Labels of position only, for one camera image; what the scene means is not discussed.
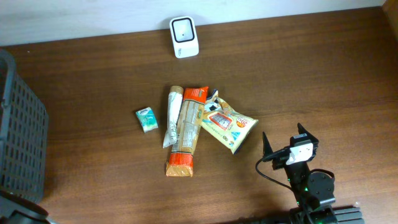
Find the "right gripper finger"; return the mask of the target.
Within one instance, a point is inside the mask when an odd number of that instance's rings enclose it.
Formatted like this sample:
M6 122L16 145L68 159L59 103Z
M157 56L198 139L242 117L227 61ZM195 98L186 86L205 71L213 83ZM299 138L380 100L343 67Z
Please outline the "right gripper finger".
M269 143L269 140L265 134L265 132L262 132L262 140L263 140L263 157L262 157L262 162L266 162L270 159L270 156L273 154L273 150L271 148L271 145Z
M317 146L319 143L319 140L312 135L309 131L307 131L301 123L297 123L297 128L298 128L298 133L299 133L299 137L298 140L299 141L304 141L304 140L309 140L314 146Z

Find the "yellow snack chip bag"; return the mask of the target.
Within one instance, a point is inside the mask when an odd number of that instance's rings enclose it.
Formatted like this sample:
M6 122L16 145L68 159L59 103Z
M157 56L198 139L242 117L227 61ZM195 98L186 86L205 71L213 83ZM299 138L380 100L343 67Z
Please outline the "yellow snack chip bag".
M201 127L236 154L259 121L235 111L218 90L206 99Z

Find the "orange long pasta packet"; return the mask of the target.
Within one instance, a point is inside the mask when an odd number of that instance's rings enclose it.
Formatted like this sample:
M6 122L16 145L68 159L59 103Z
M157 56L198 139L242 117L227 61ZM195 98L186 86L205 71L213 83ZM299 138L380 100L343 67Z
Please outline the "orange long pasta packet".
M177 122L177 142L173 144L165 174L192 177L193 155L197 145L208 87L186 88Z

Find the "white beige tube packet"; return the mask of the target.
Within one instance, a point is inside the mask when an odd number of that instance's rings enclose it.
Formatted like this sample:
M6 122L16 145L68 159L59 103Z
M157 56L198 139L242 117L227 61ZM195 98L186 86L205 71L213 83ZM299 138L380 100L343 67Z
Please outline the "white beige tube packet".
M169 147L177 142L177 122L183 99L183 88L171 86L168 96L167 108L167 130L165 132L163 148Z

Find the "small green tissue pack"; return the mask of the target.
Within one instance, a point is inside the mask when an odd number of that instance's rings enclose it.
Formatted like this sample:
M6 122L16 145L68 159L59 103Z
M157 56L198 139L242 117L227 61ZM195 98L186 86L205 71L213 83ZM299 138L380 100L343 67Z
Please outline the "small green tissue pack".
M136 116L145 133L158 128L158 123L151 107L146 107L144 109L136 111Z

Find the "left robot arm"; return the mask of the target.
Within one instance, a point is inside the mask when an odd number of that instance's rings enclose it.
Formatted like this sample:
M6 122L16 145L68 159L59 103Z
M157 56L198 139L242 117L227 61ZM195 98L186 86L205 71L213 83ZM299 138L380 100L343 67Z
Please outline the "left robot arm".
M51 224L49 213L41 206L1 191L1 224Z

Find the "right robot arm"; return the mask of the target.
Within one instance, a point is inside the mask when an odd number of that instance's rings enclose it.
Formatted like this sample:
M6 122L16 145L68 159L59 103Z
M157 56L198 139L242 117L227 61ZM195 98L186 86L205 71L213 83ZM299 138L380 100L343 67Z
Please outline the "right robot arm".
M256 171L267 180L289 189L296 199L298 207L290 211L291 223L338 223L331 205L335 203L334 173L324 169L309 169L318 149L319 140L300 123L298 135L290 138L284 148L273 151L265 133L262 134L263 157L256 162L272 162L274 170L285 170L289 185Z

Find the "white barcode scanner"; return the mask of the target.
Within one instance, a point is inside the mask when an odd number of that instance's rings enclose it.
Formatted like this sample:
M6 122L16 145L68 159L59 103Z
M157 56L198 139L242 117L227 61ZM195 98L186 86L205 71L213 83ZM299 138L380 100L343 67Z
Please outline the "white barcode scanner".
M176 17L169 22L170 34L177 58L198 55L199 44L195 23L192 17Z

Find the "grey plastic mesh basket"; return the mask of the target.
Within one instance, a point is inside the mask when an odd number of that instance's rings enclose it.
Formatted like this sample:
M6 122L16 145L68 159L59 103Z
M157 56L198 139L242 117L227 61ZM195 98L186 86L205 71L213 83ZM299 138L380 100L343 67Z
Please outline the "grey plastic mesh basket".
M40 203L44 197L49 115L1 50L1 190Z

